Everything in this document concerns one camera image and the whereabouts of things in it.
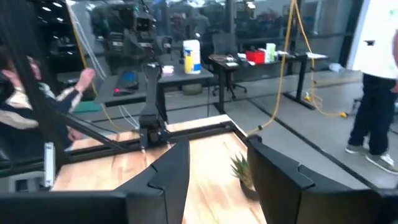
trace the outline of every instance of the potted plant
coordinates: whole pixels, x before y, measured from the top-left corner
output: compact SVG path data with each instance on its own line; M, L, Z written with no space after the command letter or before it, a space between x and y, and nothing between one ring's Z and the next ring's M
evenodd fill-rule
M251 200L260 200L251 180L248 160L242 154L241 158L236 156L231 159L233 175L239 179L243 194Z

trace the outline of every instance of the striped shirt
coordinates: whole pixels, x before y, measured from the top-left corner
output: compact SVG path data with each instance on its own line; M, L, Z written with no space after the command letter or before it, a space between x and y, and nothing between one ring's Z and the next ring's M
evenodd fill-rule
M67 88L59 96L55 96L48 85L41 84L46 102L61 113L72 112L80 102L81 94L74 87ZM63 146L69 147L67 127L62 123L55 124ZM16 88L14 94L0 106L0 137L6 141L11 156L30 157L43 156L44 137L29 103L29 99L21 88Z

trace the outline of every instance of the red box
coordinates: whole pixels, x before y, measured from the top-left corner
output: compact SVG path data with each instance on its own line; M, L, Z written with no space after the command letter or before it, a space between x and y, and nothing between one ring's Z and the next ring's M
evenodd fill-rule
M246 60L256 64L263 64L266 61L266 53L262 50L246 51Z

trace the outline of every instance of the sneaker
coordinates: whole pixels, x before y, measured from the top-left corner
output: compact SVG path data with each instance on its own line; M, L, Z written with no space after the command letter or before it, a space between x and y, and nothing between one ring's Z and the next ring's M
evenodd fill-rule
M394 161L391 159L390 155L385 154L381 156L374 156L367 154L366 159L382 170L389 172L390 174L398 175L398 169L394 166Z
M357 154L357 153L365 154L365 153L369 152L369 149L366 149L363 146L353 146L353 145L349 144L346 147L346 152L348 152L350 154Z

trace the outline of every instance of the black pants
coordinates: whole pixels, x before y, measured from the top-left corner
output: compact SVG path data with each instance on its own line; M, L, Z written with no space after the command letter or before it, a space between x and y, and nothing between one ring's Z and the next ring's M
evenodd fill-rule
M390 90L396 80L363 75L363 97L355 117L354 128L348 144L362 146L364 137L370 135L372 155L384 154L388 149L390 125L394 118L397 94Z

